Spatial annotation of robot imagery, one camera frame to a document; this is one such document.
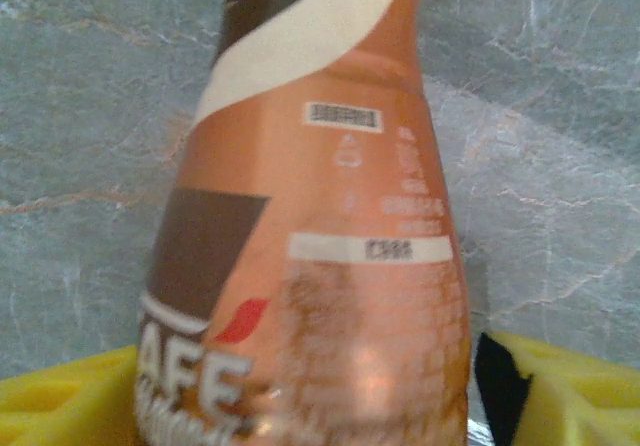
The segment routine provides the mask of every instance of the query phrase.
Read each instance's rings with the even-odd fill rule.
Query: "red leaf logo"
[[[264,310],[269,304],[268,299],[249,299],[238,306],[233,318],[214,338],[220,343],[236,344],[247,339],[256,329]]]

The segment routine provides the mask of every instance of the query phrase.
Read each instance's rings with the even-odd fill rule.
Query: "gray marble wall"
[[[0,0],[0,378],[135,340],[220,6]],[[640,367],[640,0],[423,0],[420,26],[476,332]]]

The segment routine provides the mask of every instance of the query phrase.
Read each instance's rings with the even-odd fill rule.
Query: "orange bottle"
[[[466,444],[418,1],[226,0],[142,296],[145,444]]]

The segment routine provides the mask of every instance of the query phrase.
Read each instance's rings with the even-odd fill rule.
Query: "yellow object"
[[[640,445],[640,371],[514,334],[489,337],[521,378],[532,375],[513,446]]]
[[[0,446],[133,446],[135,347],[0,381]]]

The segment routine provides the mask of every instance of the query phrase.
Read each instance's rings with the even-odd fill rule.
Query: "barcode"
[[[382,132],[382,113],[376,109],[358,108],[328,103],[307,103],[307,124]]]

